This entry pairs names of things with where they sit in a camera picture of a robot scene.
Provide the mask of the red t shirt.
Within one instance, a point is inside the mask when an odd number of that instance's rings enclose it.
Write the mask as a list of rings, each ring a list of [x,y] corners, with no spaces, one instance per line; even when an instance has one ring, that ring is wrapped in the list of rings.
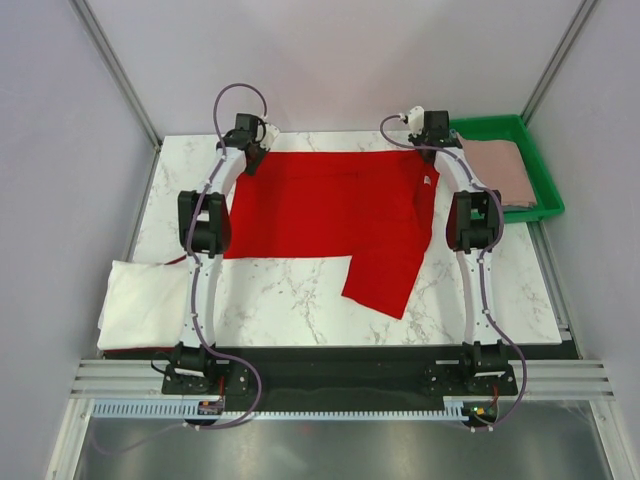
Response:
[[[347,257],[343,296],[401,319],[432,239],[438,183],[415,151],[270,153],[237,180],[225,256]]]

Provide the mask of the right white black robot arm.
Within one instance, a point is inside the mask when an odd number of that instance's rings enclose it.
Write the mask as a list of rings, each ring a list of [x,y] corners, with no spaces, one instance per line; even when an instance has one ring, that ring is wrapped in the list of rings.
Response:
[[[444,367],[445,385],[467,394],[493,395],[509,377],[491,282],[492,251],[504,230],[500,193],[474,172],[457,133],[450,128],[447,111],[414,107],[406,123],[409,141],[452,193],[445,238],[462,276],[466,325],[459,365]]]

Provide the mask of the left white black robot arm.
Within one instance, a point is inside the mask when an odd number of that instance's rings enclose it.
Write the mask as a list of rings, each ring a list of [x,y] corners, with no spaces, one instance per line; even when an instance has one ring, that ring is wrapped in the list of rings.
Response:
[[[234,128],[216,145],[215,165],[202,187],[178,195],[179,240],[186,253],[189,286],[177,361],[186,369],[185,382],[198,393],[211,392],[220,378],[210,360],[215,357],[216,288],[231,245],[227,197],[242,174],[256,173],[278,134],[277,127],[256,115],[237,114]]]

